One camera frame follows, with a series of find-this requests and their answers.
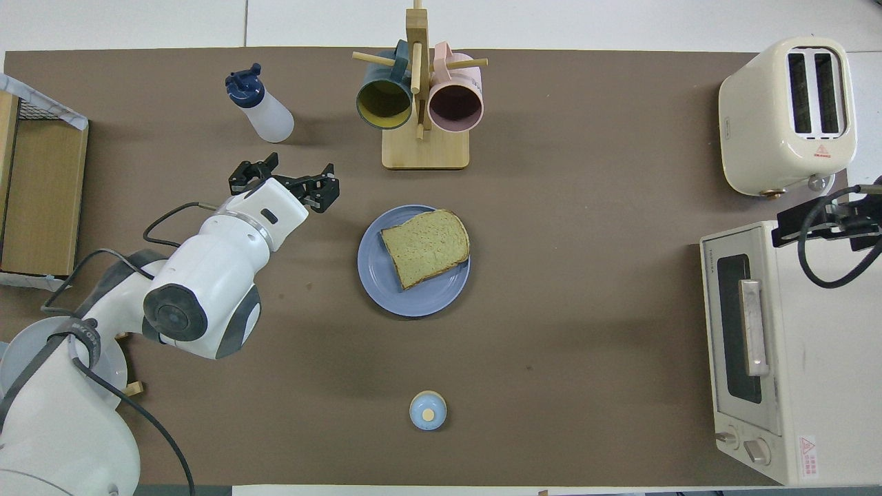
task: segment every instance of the plastic bottle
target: plastic bottle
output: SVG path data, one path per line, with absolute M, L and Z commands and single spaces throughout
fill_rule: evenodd
M 266 91 L 258 75 L 260 64 L 254 64 L 245 71 L 230 72 L 224 81 L 227 95 L 248 116 L 260 138 L 278 143 L 294 130 L 294 116 Z

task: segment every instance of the power cord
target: power cord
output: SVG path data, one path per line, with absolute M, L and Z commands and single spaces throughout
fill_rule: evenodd
M 171 434 L 169 434 L 166 428 L 162 426 L 160 421 L 157 420 L 156 417 L 151 415 L 151 413 L 147 411 L 144 407 L 132 401 L 131 398 L 125 395 L 125 393 L 110 385 L 106 380 L 99 377 L 98 374 L 96 374 L 95 372 L 92 372 L 92 370 L 90 370 L 89 367 L 86 367 L 83 362 L 79 360 L 79 358 L 74 357 L 72 361 L 74 366 L 80 369 L 80 371 L 83 372 L 89 379 L 95 381 L 99 386 L 107 389 L 111 394 L 125 402 L 125 404 L 131 406 L 138 413 L 143 415 L 144 418 L 149 420 L 150 423 L 153 424 L 153 427 L 156 427 L 160 434 L 162 434 L 162 437 L 165 438 L 165 440 L 171 446 L 172 450 L 175 452 L 175 455 L 177 455 L 178 461 L 181 463 L 183 474 L 187 477 L 187 486 L 190 489 L 190 496 L 196 496 L 196 486 L 193 484 L 193 475 L 190 473 L 190 465 L 187 464 L 187 459 L 184 458 L 181 448 L 178 447 L 177 443 L 175 443 L 175 439 L 171 437 Z
M 65 289 L 68 289 L 71 286 L 73 279 L 75 277 L 77 277 L 77 274 L 79 274 L 79 269 L 83 268 L 83 266 L 86 264 L 87 261 L 89 261 L 89 259 L 91 259 L 92 257 L 94 257 L 95 255 L 97 255 L 99 253 L 110 253 L 111 255 L 120 259 L 120 261 L 122 261 L 131 270 L 137 272 L 138 274 L 143 275 L 144 277 L 146 277 L 147 279 L 150 279 L 151 281 L 153 280 L 152 274 L 147 273 L 147 271 L 145 271 L 143 268 L 137 267 L 135 264 L 131 263 L 131 260 L 127 259 L 125 257 L 125 255 L 122 255 L 122 253 L 117 252 L 115 250 L 111 250 L 109 248 L 99 248 L 98 250 L 95 250 L 94 252 L 91 252 L 88 255 L 86 255 L 86 257 L 84 259 L 82 259 L 77 264 L 76 267 L 73 268 L 71 275 L 69 275 L 68 278 L 65 279 L 64 282 L 62 282 L 61 286 L 59 286 L 58 289 L 56 289 L 55 292 L 52 293 L 52 296 L 49 297 L 49 299 L 46 300 L 46 302 L 43 303 L 43 305 L 40 307 L 40 310 L 43 313 L 49 313 L 49 314 L 54 313 L 54 314 L 59 314 L 59 315 L 65 315 L 67 317 L 77 317 L 77 315 L 74 312 L 72 312 L 66 308 L 61 308 L 61 307 L 51 306 L 51 305 L 55 302 L 56 298 L 58 298 L 62 294 L 62 292 L 64 292 Z
M 814 282 L 818 286 L 824 289 L 835 289 L 845 286 L 849 282 L 854 281 L 858 275 L 863 274 L 863 271 L 867 270 L 867 267 L 872 264 L 880 254 L 882 254 L 882 237 L 876 242 L 876 245 L 872 247 L 869 253 L 863 257 L 863 260 L 858 263 L 855 268 L 851 269 L 848 274 L 843 275 L 841 278 L 835 281 L 824 281 L 811 270 L 809 267 L 809 260 L 805 257 L 805 242 L 808 239 L 809 231 L 811 230 L 811 225 L 821 213 L 821 211 L 826 208 L 827 205 L 832 205 L 833 201 L 840 196 L 847 195 L 849 193 L 860 193 L 862 190 L 869 190 L 870 186 L 866 188 L 862 188 L 860 184 L 850 186 L 848 188 L 842 188 L 837 192 L 833 192 L 828 194 L 822 199 L 818 200 L 818 203 L 809 211 L 809 214 L 805 216 L 803 220 L 802 228 L 799 230 L 799 241 L 796 244 L 796 255 L 799 257 L 799 266 L 803 268 L 803 272 L 805 272 L 805 276 L 809 278 L 810 281 Z M 875 192 L 863 191 L 868 194 L 878 194 Z
M 159 238 L 155 238 L 155 237 L 150 237 L 150 231 L 155 229 L 156 226 L 165 222 L 166 219 L 168 219 L 172 215 L 177 214 L 178 212 L 180 212 L 186 208 L 190 208 L 190 207 L 199 207 L 199 208 L 204 208 L 205 210 L 217 210 L 217 208 L 218 208 L 215 205 L 203 203 L 201 201 L 191 201 L 188 203 L 184 203 L 183 205 L 181 205 L 179 207 L 172 208 L 171 210 L 169 210 L 168 212 L 163 214 L 159 219 L 156 219 L 155 221 L 153 221 L 152 224 L 147 226 L 147 229 L 144 229 L 144 235 L 143 235 L 144 240 L 147 241 L 148 243 L 164 244 L 166 246 L 173 246 L 175 248 L 179 248 L 181 246 L 180 243 L 176 243 L 174 241 L 169 241 L 167 239 L 159 239 Z

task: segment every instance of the warning label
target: warning label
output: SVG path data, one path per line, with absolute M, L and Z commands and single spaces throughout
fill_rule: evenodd
M 827 151 L 827 149 L 826 149 L 826 147 L 825 147 L 824 145 L 821 145 L 820 147 L 818 147 L 818 151 L 815 152 L 815 156 L 816 156 L 816 157 L 826 158 L 826 159 L 832 157 L 832 156 L 830 155 L 830 152 Z
M 814 436 L 800 436 L 799 468 L 803 478 L 818 478 L 818 446 Z

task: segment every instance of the toast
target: toast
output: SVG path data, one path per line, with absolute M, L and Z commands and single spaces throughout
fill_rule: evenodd
M 450 210 L 415 215 L 380 236 L 403 289 L 442 274 L 468 259 L 466 227 Z

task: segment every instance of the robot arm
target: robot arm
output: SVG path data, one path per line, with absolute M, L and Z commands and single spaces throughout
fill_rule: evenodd
M 96 320 L 105 342 L 126 331 L 205 358 L 238 351 L 260 314 L 255 274 L 306 220 L 304 205 L 323 213 L 340 194 L 332 164 L 297 179 L 273 176 L 277 165 L 276 154 L 242 162 L 229 179 L 232 196 L 196 236 L 167 260 L 150 251 L 132 256 L 152 280 L 117 263 L 77 316 Z
M 322 213 L 340 191 L 331 164 L 290 178 L 271 174 L 277 163 L 275 154 L 242 162 L 230 177 L 233 195 L 168 259 L 137 252 L 111 266 L 64 323 L 32 326 L 43 323 L 45 345 L 0 400 L 0 492 L 132 494 L 138 450 L 114 412 L 118 400 L 102 399 L 86 377 L 97 380 L 93 371 L 75 359 L 100 365 L 122 332 L 211 359 L 239 350 L 260 314 L 255 274 L 306 220 L 304 205 Z

